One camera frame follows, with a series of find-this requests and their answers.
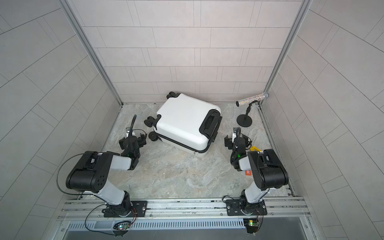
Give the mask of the white hard-shell suitcase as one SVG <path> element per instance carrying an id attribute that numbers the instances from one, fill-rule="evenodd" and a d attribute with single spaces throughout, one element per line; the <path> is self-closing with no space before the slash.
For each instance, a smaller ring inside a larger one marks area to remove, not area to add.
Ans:
<path id="1" fill-rule="evenodd" d="M 192 155 L 205 156 L 215 141 L 222 121 L 217 105 L 182 93 L 169 92 L 157 116 L 144 120 L 151 141 L 160 140 Z"/>

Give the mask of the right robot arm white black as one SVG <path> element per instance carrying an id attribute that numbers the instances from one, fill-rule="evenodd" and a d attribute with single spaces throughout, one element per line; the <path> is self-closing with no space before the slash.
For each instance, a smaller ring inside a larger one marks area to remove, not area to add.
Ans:
<path id="1" fill-rule="evenodd" d="M 273 149 L 247 151 L 244 137 L 224 138 L 225 147 L 232 151 L 230 163 L 237 171 L 249 171 L 254 181 L 242 191 L 239 207 L 243 215 L 265 215 L 263 198 L 271 190 L 289 183 L 288 172 Z"/>

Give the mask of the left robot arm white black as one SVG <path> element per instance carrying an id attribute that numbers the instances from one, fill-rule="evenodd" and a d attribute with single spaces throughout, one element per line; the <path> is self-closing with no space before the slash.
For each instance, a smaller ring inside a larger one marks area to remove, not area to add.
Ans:
<path id="1" fill-rule="evenodd" d="M 133 211 L 130 195 L 108 180 L 110 170 L 132 171 L 136 168 L 140 148 L 147 144 L 147 135 L 137 137 L 130 131 L 119 140 L 123 152 L 85 152 L 66 179 L 67 189 L 94 195 L 106 203 L 105 217 L 126 217 Z"/>

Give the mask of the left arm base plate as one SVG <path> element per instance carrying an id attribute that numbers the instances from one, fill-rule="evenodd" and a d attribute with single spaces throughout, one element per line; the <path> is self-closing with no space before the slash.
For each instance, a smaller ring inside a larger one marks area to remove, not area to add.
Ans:
<path id="1" fill-rule="evenodd" d="M 118 206 L 107 205 L 102 210 L 104 218 L 133 218 L 144 217 L 148 201 L 131 201 L 129 204 L 122 203 Z"/>

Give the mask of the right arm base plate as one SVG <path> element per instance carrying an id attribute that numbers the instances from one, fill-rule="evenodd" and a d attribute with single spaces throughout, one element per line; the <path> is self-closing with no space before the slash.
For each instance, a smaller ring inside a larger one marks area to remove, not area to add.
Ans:
<path id="1" fill-rule="evenodd" d="M 228 216 L 265 216 L 268 214 L 265 201 L 250 204 L 245 200 L 225 200 Z"/>

